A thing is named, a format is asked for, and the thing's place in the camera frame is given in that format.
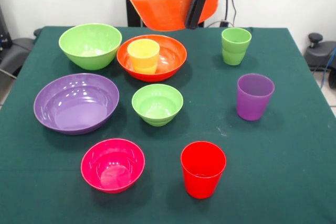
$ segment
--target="pink bowl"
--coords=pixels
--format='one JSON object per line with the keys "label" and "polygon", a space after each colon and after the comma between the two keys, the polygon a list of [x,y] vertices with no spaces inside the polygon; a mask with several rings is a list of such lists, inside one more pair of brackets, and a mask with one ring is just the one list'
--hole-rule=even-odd
{"label": "pink bowl", "polygon": [[114,138],[91,147],[84,155],[81,173],[93,188],[109,194],[127,190],[145,168],[142,150],[131,141]]}

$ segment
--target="green tablecloth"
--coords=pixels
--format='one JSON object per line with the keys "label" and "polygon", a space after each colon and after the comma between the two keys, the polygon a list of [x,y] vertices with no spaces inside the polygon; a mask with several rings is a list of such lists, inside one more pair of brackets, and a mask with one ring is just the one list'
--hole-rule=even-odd
{"label": "green tablecloth", "polygon": [[[97,71],[112,79],[120,103],[97,131],[66,136],[38,123],[36,94],[61,76],[83,72],[61,52],[66,27],[46,27],[0,111],[0,223],[311,223],[336,222],[336,120],[286,29],[250,29],[239,67],[223,63],[221,29],[166,33],[188,51],[183,68],[164,83],[180,90],[183,110],[155,128],[133,111],[146,85],[118,62]],[[123,41],[154,33],[120,28]],[[276,85],[265,116],[246,122],[235,111],[236,81],[257,72]],[[80,174],[94,143],[127,138],[146,156],[139,181],[118,195],[92,189]],[[192,141],[221,146],[227,167],[215,195],[195,200],[184,190],[180,153]]]}

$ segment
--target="cup rim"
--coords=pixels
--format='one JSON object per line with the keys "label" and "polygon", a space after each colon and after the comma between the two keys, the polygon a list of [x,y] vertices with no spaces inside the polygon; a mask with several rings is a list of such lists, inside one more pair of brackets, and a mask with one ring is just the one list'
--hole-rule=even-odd
{"label": "cup rim", "polygon": [[[148,57],[138,57],[138,56],[135,56],[135,55],[131,54],[131,53],[129,52],[129,48],[130,48],[130,46],[131,46],[133,43],[135,43],[135,42],[139,42],[139,40],[149,40],[150,42],[153,42],[153,44],[155,44],[155,46],[156,46],[156,51],[155,51],[155,53],[154,53],[153,55],[148,56]],[[127,46],[127,53],[128,53],[129,56],[131,56],[131,57],[133,57],[133,58],[137,58],[137,59],[149,59],[149,58],[155,57],[157,54],[160,53],[160,44],[159,44],[158,42],[156,42],[155,40],[153,40],[153,39],[146,39],[146,38],[143,38],[143,39],[137,39],[137,40],[134,40],[134,41],[132,41],[131,43],[128,44],[128,46]]]}
{"label": "cup rim", "polygon": [[135,112],[136,112],[139,116],[148,118],[147,116],[144,116],[142,113],[140,113],[140,111],[138,110],[138,108],[134,106],[134,98],[135,98],[135,96],[137,95],[137,93],[140,92],[140,90],[142,90],[142,89],[146,89],[146,88],[148,88],[149,86],[165,86],[165,87],[172,88],[172,89],[178,94],[178,96],[182,99],[181,106],[177,107],[176,112],[175,112],[174,114],[172,114],[172,115],[170,115],[170,116],[165,116],[165,117],[163,117],[163,118],[155,118],[155,120],[162,120],[162,119],[170,118],[171,116],[175,116],[175,115],[177,115],[177,114],[180,112],[180,110],[181,110],[182,107],[183,107],[184,100],[183,100],[183,96],[182,96],[182,94],[179,92],[179,90],[176,89],[176,88],[174,88],[173,86],[170,86],[170,85],[159,84],[159,83],[157,83],[157,84],[150,84],[150,85],[143,86],[142,88],[138,89],[138,90],[134,93],[134,95],[132,96],[132,102],[131,102],[131,103],[132,103],[132,107],[133,107],[133,109],[135,110]]}
{"label": "cup rim", "polygon": [[[243,42],[234,42],[234,41],[228,40],[227,38],[224,37],[224,32],[225,32],[225,31],[228,31],[228,30],[232,30],[232,29],[235,29],[235,30],[243,30],[243,31],[247,32],[247,33],[249,34],[249,39],[246,40],[246,41],[243,41]],[[224,39],[224,40],[226,40],[227,42],[230,42],[230,43],[232,43],[232,44],[237,44],[237,45],[239,45],[239,44],[244,44],[244,43],[247,43],[247,42],[251,41],[251,40],[252,40],[252,34],[251,34],[248,30],[243,29],[243,28],[240,28],[240,27],[229,27],[229,28],[226,28],[226,29],[224,29],[224,30],[222,31],[222,39]]]}
{"label": "cup rim", "polygon": [[[206,143],[206,144],[214,145],[214,146],[215,146],[217,149],[219,149],[220,152],[223,154],[225,164],[224,164],[223,169],[220,170],[219,173],[217,173],[217,174],[215,174],[215,175],[213,175],[213,176],[209,176],[209,177],[201,177],[201,176],[197,176],[197,175],[191,173],[191,172],[184,166],[184,164],[183,164],[183,162],[182,162],[182,156],[183,156],[184,151],[185,151],[189,146],[191,146],[191,145],[193,145],[193,144],[199,144],[199,143]],[[182,167],[184,168],[184,170],[185,170],[186,172],[188,172],[189,174],[191,174],[191,175],[197,177],[197,178],[214,178],[214,177],[217,177],[218,175],[220,175],[220,174],[222,174],[222,173],[224,172],[225,167],[226,167],[226,164],[227,164],[227,159],[226,159],[226,155],[225,155],[224,151],[223,151],[218,145],[216,145],[216,144],[214,144],[214,143],[211,143],[211,142],[208,142],[208,141],[196,141],[196,142],[189,143],[189,144],[188,144],[186,147],[184,147],[184,149],[182,150],[181,158],[180,158],[180,159],[181,159],[181,165],[182,165]]]}
{"label": "cup rim", "polygon": [[[240,87],[239,82],[240,82],[240,80],[241,80],[242,78],[247,77],[247,76],[261,76],[261,77],[263,77],[264,79],[268,80],[268,81],[272,84],[272,87],[273,87],[273,88],[272,88],[272,91],[269,92],[269,93],[266,94],[266,95],[252,95],[252,94],[249,94],[249,93],[245,92],[245,91]],[[243,76],[239,77],[239,79],[238,79],[238,81],[237,81],[237,86],[238,86],[239,90],[240,90],[242,93],[244,93],[245,95],[247,95],[247,96],[249,96],[249,97],[258,97],[258,98],[268,97],[268,96],[272,95],[272,94],[274,93],[274,91],[275,91],[275,84],[274,84],[274,82],[273,82],[270,78],[268,78],[267,76],[264,76],[263,74],[259,74],[259,73],[247,73],[247,74],[244,74]]]}

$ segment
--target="red cup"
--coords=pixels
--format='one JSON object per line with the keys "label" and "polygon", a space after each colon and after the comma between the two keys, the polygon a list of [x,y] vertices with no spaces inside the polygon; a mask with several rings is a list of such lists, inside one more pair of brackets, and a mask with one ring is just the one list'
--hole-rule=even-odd
{"label": "red cup", "polygon": [[226,166],[226,156],[221,148],[210,142],[189,144],[181,154],[185,189],[196,199],[210,197]]}

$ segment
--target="small green bowl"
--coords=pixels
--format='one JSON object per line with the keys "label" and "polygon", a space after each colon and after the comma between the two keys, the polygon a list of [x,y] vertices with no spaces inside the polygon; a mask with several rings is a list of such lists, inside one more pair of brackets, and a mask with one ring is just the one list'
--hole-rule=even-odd
{"label": "small green bowl", "polygon": [[98,70],[115,58],[121,40],[121,33],[113,26],[84,24],[65,31],[58,43],[73,63],[86,70]]}
{"label": "small green bowl", "polygon": [[183,106],[181,93],[172,86],[152,84],[139,89],[132,98],[136,113],[152,126],[164,126]]}

